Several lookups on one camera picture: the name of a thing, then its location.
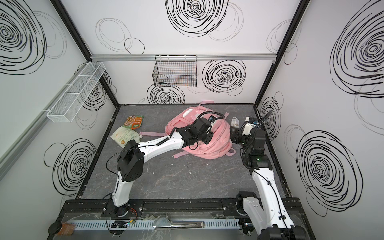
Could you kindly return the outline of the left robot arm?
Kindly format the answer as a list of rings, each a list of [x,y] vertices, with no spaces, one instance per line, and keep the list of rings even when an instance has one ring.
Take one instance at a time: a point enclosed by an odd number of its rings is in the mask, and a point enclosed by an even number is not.
[[[117,159],[117,182],[112,193],[115,208],[126,205],[130,199],[133,183],[144,170],[144,163],[166,152],[210,143],[213,138],[213,120],[197,118],[191,125],[174,128],[170,135],[137,143],[129,141]]]

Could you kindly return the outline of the clear plastic packet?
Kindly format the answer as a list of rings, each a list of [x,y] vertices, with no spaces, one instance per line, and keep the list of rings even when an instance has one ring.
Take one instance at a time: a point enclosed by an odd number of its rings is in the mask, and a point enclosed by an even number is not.
[[[232,118],[231,126],[234,127],[234,128],[237,128],[237,129],[240,128],[240,122],[239,122],[239,119],[237,117],[233,117]]]

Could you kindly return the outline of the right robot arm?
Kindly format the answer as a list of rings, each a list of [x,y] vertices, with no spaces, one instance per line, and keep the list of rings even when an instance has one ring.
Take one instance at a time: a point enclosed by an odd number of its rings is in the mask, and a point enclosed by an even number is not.
[[[295,226],[279,195],[271,161],[265,154],[266,132],[259,126],[252,126],[248,134],[234,127],[230,131],[231,141],[241,146],[242,163],[249,170],[260,195],[238,194],[239,207],[252,221],[257,239],[304,240],[306,230]]]

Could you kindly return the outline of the pink student backpack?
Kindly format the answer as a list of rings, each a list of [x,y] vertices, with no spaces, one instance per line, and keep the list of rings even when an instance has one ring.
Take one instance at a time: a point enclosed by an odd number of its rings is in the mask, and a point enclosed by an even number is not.
[[[177,132],[185,136],[183,151],[175,154],[175,159],[188,154],[207,160],[223,156],[231,157],[236,150],[230,139],[230,125],[226,121],[228,115],[202,105],[190,107],[170,120],[165,132],[140,132],[140,135],[164,137]]]

